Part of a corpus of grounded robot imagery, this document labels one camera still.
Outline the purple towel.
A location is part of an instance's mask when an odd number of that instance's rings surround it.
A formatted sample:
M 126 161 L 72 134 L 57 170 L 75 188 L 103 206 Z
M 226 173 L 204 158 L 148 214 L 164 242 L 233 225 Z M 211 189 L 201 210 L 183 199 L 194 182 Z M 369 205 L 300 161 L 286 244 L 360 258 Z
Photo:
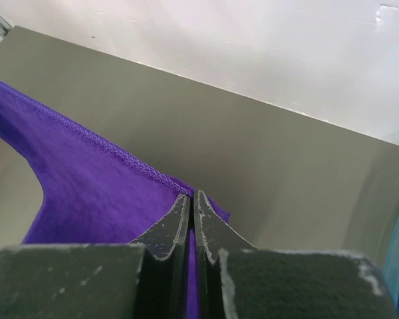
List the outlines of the purple towel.
M 134 318 L 145 247 L 133 241 L 181 194 L 190 197 L 184 318 L 200 317 L 196 190 L 3 82 L 0 138 L 43 190 L 22 244 L 0 250 L 0 318 Z

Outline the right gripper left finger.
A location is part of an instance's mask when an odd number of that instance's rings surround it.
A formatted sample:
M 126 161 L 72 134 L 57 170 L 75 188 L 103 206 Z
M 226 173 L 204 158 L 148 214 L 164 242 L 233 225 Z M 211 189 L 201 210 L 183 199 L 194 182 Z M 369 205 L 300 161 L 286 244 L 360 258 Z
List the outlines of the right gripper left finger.
M 170 210 L 133 243 L 145 247 L 134 318 L 184 318 L 190 255 L 190 197 L 179 195 Z

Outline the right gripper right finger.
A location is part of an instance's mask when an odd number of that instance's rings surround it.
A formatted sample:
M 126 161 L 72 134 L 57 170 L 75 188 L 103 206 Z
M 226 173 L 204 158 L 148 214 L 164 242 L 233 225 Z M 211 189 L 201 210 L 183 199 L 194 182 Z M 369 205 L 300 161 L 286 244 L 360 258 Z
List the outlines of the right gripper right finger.
M 215 212 L 204 191 L 195 191 L 193 208 L 199 317 L 225 318 L 219 251 L 257 248 Z

